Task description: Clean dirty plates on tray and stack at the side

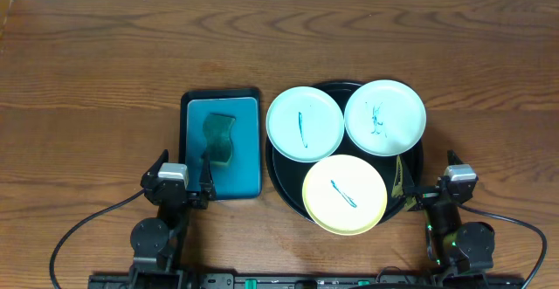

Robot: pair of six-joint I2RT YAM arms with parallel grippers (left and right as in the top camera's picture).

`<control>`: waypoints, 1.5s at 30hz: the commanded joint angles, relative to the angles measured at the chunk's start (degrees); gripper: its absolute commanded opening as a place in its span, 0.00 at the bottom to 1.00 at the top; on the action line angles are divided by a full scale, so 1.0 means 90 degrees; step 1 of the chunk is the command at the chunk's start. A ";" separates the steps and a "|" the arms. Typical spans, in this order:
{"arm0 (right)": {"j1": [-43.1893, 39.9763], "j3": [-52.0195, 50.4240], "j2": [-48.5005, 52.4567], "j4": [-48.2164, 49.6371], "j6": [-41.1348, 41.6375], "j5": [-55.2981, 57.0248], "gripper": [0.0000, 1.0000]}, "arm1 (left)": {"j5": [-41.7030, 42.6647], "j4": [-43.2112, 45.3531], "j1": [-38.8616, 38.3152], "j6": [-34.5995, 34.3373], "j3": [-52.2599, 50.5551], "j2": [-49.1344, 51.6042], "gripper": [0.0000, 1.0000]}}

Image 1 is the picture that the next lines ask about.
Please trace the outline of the yellow plate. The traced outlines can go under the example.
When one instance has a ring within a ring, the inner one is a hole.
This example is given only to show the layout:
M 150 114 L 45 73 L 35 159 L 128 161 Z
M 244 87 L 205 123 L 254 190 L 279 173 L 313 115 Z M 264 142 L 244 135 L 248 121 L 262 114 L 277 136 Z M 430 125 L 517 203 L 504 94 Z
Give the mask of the yellow plate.
M 301 194 L 314 222 L 342 236 L 371 230 L 388 204 L 379 172 L 353 155 L 331 155 L 315 163 L 305 175 Z

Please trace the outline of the green yellow sponge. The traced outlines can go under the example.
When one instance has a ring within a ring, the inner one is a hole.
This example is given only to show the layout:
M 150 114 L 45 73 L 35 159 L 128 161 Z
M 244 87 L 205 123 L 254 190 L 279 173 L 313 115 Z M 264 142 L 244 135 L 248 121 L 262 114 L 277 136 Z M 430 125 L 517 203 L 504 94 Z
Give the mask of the green yellow sponge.
M 235 118 L 222 114 L 208 114 L 203 122 L 206 142 L 204 158 L 210 163 L 227 166 L 233 157 L 231 130 Z

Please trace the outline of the light green plate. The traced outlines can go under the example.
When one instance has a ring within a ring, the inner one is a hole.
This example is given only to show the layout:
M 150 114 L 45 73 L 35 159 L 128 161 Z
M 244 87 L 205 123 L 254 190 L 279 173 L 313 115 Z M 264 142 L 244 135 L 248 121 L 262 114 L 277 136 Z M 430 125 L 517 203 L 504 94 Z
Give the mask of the light green plate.
M 346 132 L 362 151 L 400 155 L 418 143 L 427 115 L 419 95 L 404 83 L 379 79 L 359 87 L 344 109 Z

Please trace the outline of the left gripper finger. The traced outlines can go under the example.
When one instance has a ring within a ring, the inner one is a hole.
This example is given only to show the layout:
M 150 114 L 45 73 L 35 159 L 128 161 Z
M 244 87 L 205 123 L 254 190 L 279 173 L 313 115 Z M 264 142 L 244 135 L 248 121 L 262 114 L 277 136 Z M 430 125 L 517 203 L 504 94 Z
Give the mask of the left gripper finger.
M 202 155 L 202 170 L 199 177 L 199 185 L 202 193 L 208 200 L 216 199 L 215 183 L 212 178 L 210 171 L 210 157 L 207 151 L 204 151 Z
M 142 175 L 140 185 L 142 188 L 153 188 L 158 180 L 158 172 L 162 165 L 169 161 L 169 151 L 164 149 L 154 164 Z

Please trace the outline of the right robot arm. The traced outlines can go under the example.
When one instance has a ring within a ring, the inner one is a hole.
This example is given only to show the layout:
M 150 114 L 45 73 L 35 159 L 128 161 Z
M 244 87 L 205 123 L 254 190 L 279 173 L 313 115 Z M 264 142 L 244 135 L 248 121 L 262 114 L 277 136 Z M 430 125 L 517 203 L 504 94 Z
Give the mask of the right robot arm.
M 430 260 L 438 264 L 431 284 L 441 287 L 447 279 L 483 276 L 493 267 L 495 233 L 483 222 L 464 223 L 459 207 L 473 197 L 479 180 L 473 168 L 456 154 L 447 152 L 449 165 L 431 187 L 419 187 L 411 179 L 404 160 L 396 160 L 396 176 L 391 195 L 404 200 L 407 211 L 422 211 Z

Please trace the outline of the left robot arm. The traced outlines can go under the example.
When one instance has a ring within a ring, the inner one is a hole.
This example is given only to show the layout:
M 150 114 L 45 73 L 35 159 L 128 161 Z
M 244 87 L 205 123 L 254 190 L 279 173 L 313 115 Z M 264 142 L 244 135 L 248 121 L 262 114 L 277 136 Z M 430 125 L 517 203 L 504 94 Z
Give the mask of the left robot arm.
M 134 250 L 128 287 L 199 289 L 200 277 L 181 266 L 184 239 L 193 209 L 205 210 L 216 197 L 210 172 L 209 155 L 202 155 L 200 191 L 187 191 L 187 166 L 169 162 L 164 150 L 142 175 L 144 196 L 158 208 L 156 217 L 141 220 L 132 230 L 130 244 Z

